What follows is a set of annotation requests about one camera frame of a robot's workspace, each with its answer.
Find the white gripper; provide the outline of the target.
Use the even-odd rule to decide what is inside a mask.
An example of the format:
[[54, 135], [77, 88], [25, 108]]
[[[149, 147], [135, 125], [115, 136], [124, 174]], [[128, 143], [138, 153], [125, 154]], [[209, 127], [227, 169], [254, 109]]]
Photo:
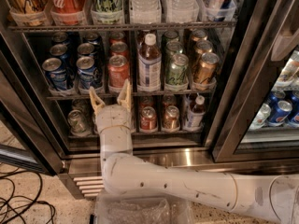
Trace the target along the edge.
[[123, 87], [117, 98], [119, 105], [107, 105], [96, 94], [95, 88], [89, 88], [91, 105], [95, 114], [97, 131], [100, 133], [106, 128], [124, 126], [131, 128], [131, 84], [128, 79], [124, 81]]

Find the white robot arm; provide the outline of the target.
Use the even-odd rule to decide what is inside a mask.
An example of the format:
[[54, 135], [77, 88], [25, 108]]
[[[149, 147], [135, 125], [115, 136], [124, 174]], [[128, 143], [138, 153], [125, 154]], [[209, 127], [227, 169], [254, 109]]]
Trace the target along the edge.
[[235, 214], [299, 224], [299, 175], [237, 175], [144, 161], [133, 154], [130, 82], [124, 82], [114, 105], [106, 105], [95, 88], [89, 88], [89, 95], [106, 191], [156, 190]]

